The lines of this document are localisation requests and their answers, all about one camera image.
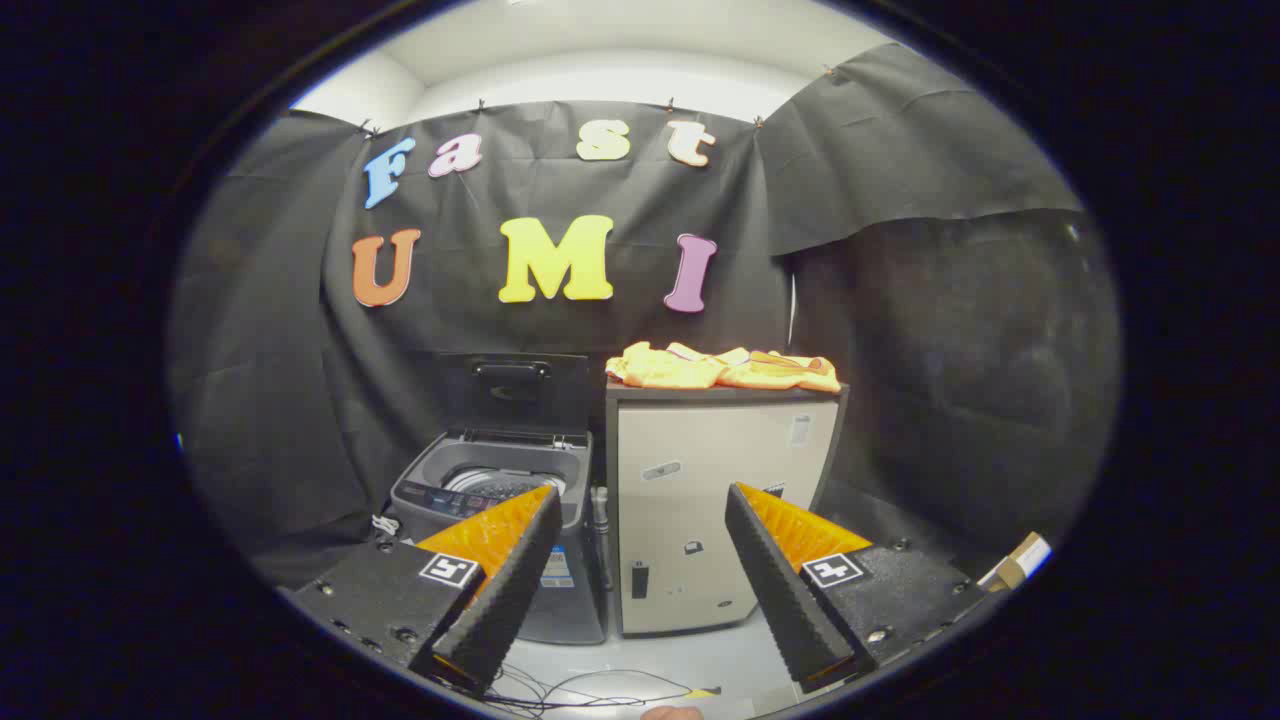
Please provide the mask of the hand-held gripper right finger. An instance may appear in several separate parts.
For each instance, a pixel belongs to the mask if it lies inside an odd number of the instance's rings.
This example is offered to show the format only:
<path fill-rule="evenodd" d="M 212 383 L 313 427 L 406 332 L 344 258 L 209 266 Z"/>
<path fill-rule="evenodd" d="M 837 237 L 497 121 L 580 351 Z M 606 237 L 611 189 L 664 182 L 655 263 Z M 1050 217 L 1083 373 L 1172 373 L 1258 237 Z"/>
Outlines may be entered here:
<path fill-rule="evenodd" d="M 733 483 L 724 527 L 790 678 L 805 693 L 879 671 L 959 624 L 978 582 L 909 544 L 876 544 Z"/>

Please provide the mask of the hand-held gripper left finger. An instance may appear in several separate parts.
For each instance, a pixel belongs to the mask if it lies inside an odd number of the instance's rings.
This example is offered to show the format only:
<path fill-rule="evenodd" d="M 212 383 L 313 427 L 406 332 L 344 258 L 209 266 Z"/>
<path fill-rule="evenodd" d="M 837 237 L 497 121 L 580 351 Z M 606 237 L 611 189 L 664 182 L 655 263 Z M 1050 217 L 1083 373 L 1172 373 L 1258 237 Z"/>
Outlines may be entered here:
<path fill-rule="evenodd" d="M 369 657 L 480 694 L 532 606 L 561 527 L 558 492 L 539 486 L 417 543 L 365 544 L 288 598 Z"/>

